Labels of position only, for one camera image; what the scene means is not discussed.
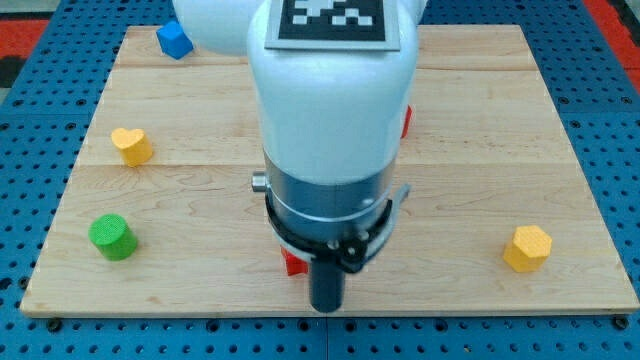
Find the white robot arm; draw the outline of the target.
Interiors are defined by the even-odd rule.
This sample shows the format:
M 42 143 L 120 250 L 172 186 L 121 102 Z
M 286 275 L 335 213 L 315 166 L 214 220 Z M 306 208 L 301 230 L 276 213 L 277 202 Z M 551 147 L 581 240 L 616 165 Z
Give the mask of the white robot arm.
M 280 243 L 306 260 L 371 257 L 417 65 L 422 1 L 190 1 L 174 9 L 198 47 L 248 59 L 266 193 Z

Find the red block behind arm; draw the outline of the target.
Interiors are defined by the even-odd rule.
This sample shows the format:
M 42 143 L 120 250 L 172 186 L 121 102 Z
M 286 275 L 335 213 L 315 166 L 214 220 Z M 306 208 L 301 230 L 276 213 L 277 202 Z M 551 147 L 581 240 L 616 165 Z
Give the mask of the red block behind arm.
M 408 134 L 412 118 L 413 118 L 413 108 L 410 105 L 408 105 L 406 108 L 405 116 L 404 116 L 403 129 L 401 133 L 402 139 L 404 139 Z

